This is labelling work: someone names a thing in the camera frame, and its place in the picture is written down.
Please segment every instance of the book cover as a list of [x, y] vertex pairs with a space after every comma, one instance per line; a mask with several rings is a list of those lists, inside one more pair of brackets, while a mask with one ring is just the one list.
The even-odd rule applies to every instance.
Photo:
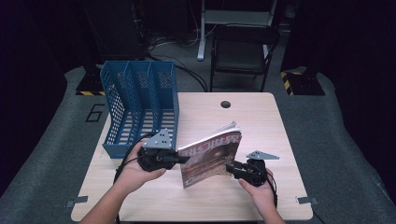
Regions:
[[190, 157], [185, 164], [180, 164], [184, 189], [212, 175], [230, 175], [226, 164], [233, 164], [241, 139], [241, 129], [235, 128], [233, 123], [206, 138], [180, 147], [178, 154]]

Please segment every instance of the chair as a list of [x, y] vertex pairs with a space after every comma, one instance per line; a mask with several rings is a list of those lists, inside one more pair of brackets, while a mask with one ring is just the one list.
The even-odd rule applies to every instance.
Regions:
[[273, 51], [279, 41], [277, 29], [266, 25], [224, 24], [213, 34], [210, 91], [215, 73], [263, 75], [265, 79]]

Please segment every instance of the wooden tabletop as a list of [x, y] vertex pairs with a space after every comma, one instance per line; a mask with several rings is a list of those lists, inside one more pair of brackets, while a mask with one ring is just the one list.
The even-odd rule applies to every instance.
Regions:
[[[236, 160], [259, 150], [276, 155], [279, 160], [265, 161], [274, 173], [279, 214], [285, 220], [308, 220], [313, 216], [310, 204], [298, 204], [305, 197], [289, 139], [276, 101], [263, 92], [180, 92], [177, 147], [208, 136], [235, 121], [242, 129], [242, 141]], [[231, 104], [221, 107], [221, 102]], [[86, 203], [76, 203], [72, 219], [80, 221], [111, 187], [121, 160], [111, 160], [102, 147], [110, 125], [107, 118], [90, 167], [78, 196], [88, 196]], [[212, 176], [183, 189], [180, 166], [166, 171], [159, 179], [146, 183], [130, 194], [120, 210], [123, 221], [248, 221], [261, 220], [250, 196], [232, 176]]]

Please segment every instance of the person's left hand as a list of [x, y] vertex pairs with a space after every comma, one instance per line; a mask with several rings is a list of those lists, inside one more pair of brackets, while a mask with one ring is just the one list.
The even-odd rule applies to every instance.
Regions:
[[[137, 158], [137, 152], [140, 150], [142, 145], [142, 142], [137, 143], [125, 162]], [[147, 172], [144, 171], [142, 167], [140, 167], [137, 160], [131, 161], [124, 166], [114, 186], [125, 190], [124, 192], [129, 194], [137, 189], [140, 189], [146, 182], [162, 176], [165, 174], [165, 172], [166, 170], [163, 168], [152, 172]]]

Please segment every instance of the table hole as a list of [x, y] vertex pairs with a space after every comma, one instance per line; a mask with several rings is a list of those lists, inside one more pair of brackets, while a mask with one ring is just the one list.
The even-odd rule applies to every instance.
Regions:
[[221, 107], [223, 107], [223, 108], [229, 108], [230, 106], [231, 106], [231, 103], [230, 102], [228, 102], [228, 101], [223, 101], [223, 102], [221, 102]]

